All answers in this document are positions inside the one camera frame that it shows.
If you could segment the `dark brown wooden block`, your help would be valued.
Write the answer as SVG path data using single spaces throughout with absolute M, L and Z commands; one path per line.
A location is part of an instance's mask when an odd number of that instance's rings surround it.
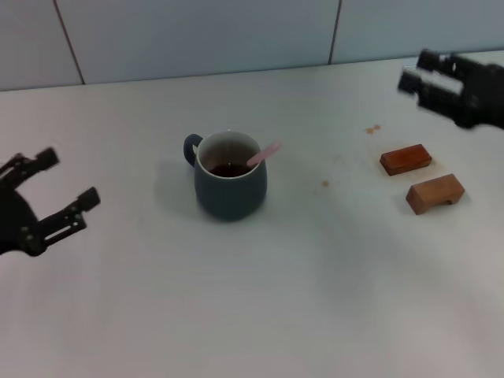
M 389 151 L 380 157 L 380 164 L 389 176 L 421 169 L 431 162 L 432 156 L 422 144 Z

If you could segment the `grey ceramic cup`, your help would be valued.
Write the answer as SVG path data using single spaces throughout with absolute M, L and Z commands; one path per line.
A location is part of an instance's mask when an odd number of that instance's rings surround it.
M 236 131 L 205 138 L 191 134 L 184 140 L 183 155 L 194 168 L 196 198 L 210 216 L 237 221 L 261 207 L 268 187 L 266 165 L 246 165 L 259 151 L 253 138 Z

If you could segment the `pink handled metal spoon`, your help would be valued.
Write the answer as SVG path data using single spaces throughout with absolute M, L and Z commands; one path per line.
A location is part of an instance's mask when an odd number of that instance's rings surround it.
M 251 157 L 247 162 L 247 167 L 254 167 L 255 165 L 261 164 L 265 159 L 274 155 L 281 148 L 280 142 L 274 142 L 267 146 L 264 150 L 259 151 L 253 157 Z

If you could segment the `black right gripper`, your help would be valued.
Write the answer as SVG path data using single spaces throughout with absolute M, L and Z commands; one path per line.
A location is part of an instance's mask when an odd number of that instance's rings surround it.
M 482 64 L 465 57 L 424 49 L 416 72 L 404 71 L 398 90 L 417 96 L 417 105 L 443 117 L 454 118 L 464 129 L 490 125 L 504 129 L 504 66 Z M 462 82 L 460 95 L 435 83 L 424 81 L 417 71 L 437 72 Z

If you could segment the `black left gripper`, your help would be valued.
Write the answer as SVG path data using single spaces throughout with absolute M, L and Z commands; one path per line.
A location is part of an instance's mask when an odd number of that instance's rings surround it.
M 0 166 L 0 255 L 20 251 L 38 257 L 54 245 L 87 227 L 83 213 L 101 203 L 95 187 L 87 189 L 64 209 L 38 221 L 28 202 L 13 186 L 59 163 L 50 147 L 34 158 L 15 154 Z

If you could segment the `light brown wooden block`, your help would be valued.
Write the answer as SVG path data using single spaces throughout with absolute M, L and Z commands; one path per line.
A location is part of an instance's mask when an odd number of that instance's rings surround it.
M 421 215 L 436 206 L 456 204 L 464 193 L 455 175 L 449 174 L 414 184 L 407 192 L 406 201 L 416 215 Z

